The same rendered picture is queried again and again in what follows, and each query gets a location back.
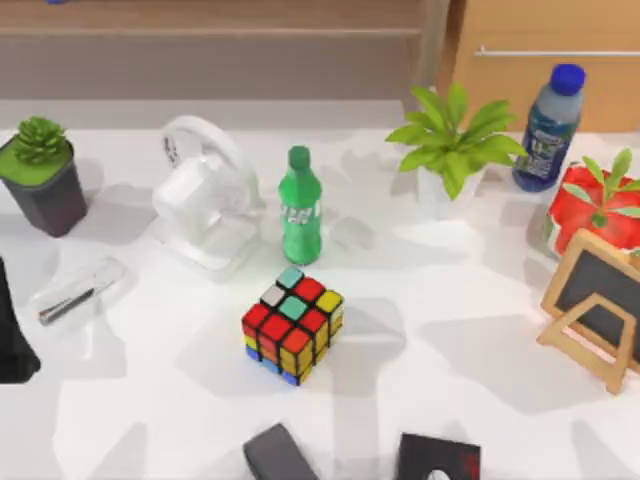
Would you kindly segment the green bottle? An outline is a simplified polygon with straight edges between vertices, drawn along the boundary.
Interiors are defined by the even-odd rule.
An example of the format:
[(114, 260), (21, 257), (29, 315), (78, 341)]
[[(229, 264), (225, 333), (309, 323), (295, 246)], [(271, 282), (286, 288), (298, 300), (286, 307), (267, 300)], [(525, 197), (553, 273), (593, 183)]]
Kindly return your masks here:
[(288, 167), (278, 187), (282, 249), (296, 265), (315, 262), (322, 249), (322, 187), (311, 168), (311, 152), (303, 145), (288, 151)]

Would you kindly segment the colourful puzzle cube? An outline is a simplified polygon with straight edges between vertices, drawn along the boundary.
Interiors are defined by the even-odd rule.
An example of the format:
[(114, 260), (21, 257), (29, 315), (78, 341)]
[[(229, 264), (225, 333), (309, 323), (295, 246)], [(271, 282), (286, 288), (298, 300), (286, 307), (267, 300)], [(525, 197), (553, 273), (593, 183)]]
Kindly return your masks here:
[(291, 266), (243, 315), (245, 351), (300, 386), (334, 343), (343, 320), (344, 297)]

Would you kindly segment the leafy plant in white pot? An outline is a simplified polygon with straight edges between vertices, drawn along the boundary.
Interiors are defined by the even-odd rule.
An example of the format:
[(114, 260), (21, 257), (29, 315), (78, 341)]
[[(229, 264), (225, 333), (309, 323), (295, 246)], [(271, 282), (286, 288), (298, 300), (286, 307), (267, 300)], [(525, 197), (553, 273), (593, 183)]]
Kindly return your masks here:
[(515, 119), (505, 99), (481, 106), (468, 122), (468, 91), (452, 84), (445, 95), (413, 86), (419, 109), (405, 114), (406, 124), (386, 137), (388, 143), (406, 146), (399, 170), (414, 171), (417, 200), (432, 219), (449, 219), (465, 209), (481, 183), (487, 167), (513, 167), (525, 154), (507, 131)]

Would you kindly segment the wooden open shelf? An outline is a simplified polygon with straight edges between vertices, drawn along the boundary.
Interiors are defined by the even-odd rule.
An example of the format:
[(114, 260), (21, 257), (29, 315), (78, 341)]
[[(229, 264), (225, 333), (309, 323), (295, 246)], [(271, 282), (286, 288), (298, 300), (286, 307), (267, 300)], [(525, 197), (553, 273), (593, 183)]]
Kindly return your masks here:
[(0, 98), (368, 100), (435, 80), (450, 0), (0, 0)]

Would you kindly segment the dark grey block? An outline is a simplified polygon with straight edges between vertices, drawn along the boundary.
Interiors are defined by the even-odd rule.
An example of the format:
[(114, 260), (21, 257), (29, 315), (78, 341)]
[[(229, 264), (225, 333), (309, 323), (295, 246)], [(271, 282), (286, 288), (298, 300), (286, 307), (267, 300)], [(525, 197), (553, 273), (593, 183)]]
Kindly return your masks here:
[(255, 480), (320, 480), (282, 423), (245, 442), (243, 453)]

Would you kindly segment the black box with red print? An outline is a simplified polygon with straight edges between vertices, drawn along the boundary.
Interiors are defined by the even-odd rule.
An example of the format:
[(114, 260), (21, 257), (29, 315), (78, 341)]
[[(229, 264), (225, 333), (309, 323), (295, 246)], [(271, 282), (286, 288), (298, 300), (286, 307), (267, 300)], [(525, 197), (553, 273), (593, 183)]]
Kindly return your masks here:
[(394, 480), (480, 480), (481, 448), (474, 444), (403, 433)]

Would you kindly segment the blue capped clear bottle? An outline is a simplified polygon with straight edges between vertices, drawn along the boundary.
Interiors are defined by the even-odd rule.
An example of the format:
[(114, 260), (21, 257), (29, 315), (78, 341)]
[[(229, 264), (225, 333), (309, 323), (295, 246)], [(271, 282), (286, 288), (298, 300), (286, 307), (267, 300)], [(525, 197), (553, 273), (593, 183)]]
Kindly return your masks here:
[(557, 64), (532, 104), (522, 146), (512, 170), (515, 183), (527, 192), (555, 185), (580, 123), (586, 73), (576, 64)]

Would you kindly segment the plant in red pot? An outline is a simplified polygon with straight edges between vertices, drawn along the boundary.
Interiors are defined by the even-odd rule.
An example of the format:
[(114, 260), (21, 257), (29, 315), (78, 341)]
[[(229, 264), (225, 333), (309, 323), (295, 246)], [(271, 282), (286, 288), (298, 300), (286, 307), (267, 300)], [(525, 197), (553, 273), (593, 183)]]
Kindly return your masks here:
[(544, 224), (545, 242), (553, 256), (561, 257), (581, 229), (640, 255), (640, 178), (628, 176), (631, 163), (632, 151), (624, 148), (609, 170), (588, 156), (569, 164)]

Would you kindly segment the wooden cupboard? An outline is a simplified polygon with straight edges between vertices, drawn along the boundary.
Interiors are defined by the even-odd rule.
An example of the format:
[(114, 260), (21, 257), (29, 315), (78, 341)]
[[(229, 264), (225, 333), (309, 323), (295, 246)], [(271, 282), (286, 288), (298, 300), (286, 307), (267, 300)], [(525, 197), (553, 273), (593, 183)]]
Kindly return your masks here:
[(506, 99), (524, 128), (557, 64), (586, 73), (580, 129), (640, 130), (640, 58), (476, 57), (494, 50), (640, 51), (640, 0), (450, 0), (437, 87), (468, 91), (471, 109)]

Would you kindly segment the wooden framed blackboard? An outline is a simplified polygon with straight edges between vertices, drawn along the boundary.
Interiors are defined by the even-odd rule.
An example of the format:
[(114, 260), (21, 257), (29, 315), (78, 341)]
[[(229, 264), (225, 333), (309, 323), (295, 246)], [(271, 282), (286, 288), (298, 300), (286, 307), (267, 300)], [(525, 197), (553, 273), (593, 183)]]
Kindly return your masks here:
[(537, 342), (563, 352), (620, 392), (640, 374), (640, 250), (626, 253), (581, 229), (571, 238), (544, 293), (551, 317)]

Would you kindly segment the succulent in dark grey pot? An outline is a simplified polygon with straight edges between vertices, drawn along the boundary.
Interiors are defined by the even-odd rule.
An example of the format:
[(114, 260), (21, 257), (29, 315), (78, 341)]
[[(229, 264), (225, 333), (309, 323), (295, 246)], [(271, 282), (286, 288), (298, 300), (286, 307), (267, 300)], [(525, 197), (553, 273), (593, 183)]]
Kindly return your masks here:
[(73, 143), (60, 124), (45, 117), (22, 120), (0, 146), (0, 181), (27, 221), (54, 238), (69, 233), (88, 212)]

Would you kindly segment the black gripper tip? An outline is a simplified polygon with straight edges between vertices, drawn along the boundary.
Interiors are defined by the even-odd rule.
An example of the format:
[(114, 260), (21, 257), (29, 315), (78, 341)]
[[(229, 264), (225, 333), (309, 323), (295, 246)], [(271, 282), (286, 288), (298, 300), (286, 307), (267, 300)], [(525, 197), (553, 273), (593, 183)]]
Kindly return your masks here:
[(17, 320), (6, 269), (0, 256), (0, 385), (24, 384), (41, 368), (41, 361)]

